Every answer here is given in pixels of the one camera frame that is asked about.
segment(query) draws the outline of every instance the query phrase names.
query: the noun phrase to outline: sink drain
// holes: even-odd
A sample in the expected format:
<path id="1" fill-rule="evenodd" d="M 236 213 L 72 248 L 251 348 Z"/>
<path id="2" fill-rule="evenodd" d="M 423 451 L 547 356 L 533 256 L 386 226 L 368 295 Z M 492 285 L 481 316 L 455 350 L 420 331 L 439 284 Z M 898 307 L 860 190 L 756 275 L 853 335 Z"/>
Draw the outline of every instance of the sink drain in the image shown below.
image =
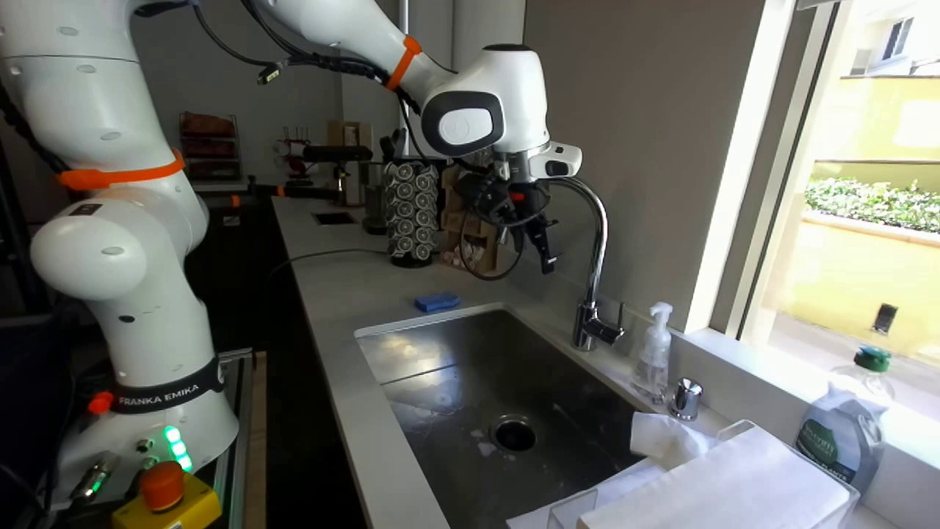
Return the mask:
<path id="1" fill-rule="evenodd" d="M 536 431 L 527 416 L 503 416 L 495 423 L 495 441 L 506 451 L 522 454 L 536 448 Z"/>

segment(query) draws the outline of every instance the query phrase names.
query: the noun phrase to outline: orange ring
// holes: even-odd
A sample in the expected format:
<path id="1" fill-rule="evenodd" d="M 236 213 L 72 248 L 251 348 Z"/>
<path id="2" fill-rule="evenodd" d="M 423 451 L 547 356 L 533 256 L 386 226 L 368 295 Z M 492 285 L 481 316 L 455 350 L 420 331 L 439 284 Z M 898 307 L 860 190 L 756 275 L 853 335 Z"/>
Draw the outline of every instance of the orange ring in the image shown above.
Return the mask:
<path id="1" fill-rule="evenodd" d="M 406 81 L 414 57 L 420 57 L 420 53 L 423 53 L 420 43 L 417 43 L 414 37 L 406 37 L 406 53 L 401 57 L 401 65 L 393 69 L 393 75 L 392 75 L 387 82 L 386 82 L 387 91 L 393 91 L 393 88 L 404 85 L 404 81 Z"/>
<path id="2" fill-rule="evenodd" d="M 72 191 L 101 191 L 117 182 L 148 182 L 169 179 L 182 170 L 182 157 L 174 154 L 170 166 L 145 169 L 145 170 L 98 170 L 98 169 L 73 169 L 60 175 L 60 187 Z"/>

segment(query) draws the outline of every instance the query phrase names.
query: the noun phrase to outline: cabinet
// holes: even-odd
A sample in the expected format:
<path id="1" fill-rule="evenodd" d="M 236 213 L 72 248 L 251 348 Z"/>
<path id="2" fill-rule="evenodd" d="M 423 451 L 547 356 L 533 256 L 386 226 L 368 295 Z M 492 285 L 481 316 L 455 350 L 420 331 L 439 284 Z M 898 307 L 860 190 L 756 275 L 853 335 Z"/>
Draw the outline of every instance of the cabinet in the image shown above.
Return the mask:
<path id="1" fill-rule="evenodd" d="M 186 112 L 179 151 L 193 182 L 242 182 L 236 120 Z"/>

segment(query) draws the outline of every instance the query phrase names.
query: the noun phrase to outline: blue sponge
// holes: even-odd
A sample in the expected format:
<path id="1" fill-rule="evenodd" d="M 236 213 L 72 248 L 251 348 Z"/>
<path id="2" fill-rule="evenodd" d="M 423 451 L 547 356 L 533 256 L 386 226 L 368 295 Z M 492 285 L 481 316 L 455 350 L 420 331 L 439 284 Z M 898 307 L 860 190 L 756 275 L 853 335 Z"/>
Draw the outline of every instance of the blue sponge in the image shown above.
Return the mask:
<path id="1" fill-rule="evenodd" d="M 427 295 L 427 298 L 414 298 L 414 309 L 430 316 L 430 313 L 448 313 L 462 307 L 462 300 L 455 295 Z"/>

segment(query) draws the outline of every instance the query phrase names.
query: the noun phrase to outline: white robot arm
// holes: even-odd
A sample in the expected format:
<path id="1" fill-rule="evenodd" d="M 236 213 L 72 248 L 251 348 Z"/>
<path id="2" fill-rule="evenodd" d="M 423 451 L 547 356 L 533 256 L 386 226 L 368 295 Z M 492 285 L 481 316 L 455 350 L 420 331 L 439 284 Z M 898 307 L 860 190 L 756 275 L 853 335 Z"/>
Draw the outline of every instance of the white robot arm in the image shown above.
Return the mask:
<path id="1" fill-rule="evenodd" d="M 0 0 L 0 81 L 19 98 L 35 140 L 73 170 L 64 187 L 88 200 L 35 234 L 35 272 L 86 300 L 111 369 L 116 407 L 72 435 L 60 460 L 57 503 L 67 505 L 91 467 L 138 472 L 186 441 L 199 472 L 238 435 L 220 394 L 207 307 L 182 260 L 207 237 L 207 207 L 169 148 L 129 38 L 138 10 L 166 0 Z M 527 47 L 492 47 L 449 75 L 406 38 L 374 0 L 265 0 L 312 44 L 354 53 L 387 70 L 443 157 L 492 151 L 515 187 L 569 179 L 583 151 L 550 142 L 542 60 Z"/>
<path id="2" fill-rule="evenodd" d="M 443 157 L 495 151 L 506 179 L 567 179 L 583 151 L 550 142 L 545 69 L 530 47 L 487 47 L 459 75 L 439 69 L 374 0 L 265 4 L 308 44 L 355 53 L 387 70 L 387 88 L 420 112 L 427 142 Z"/>

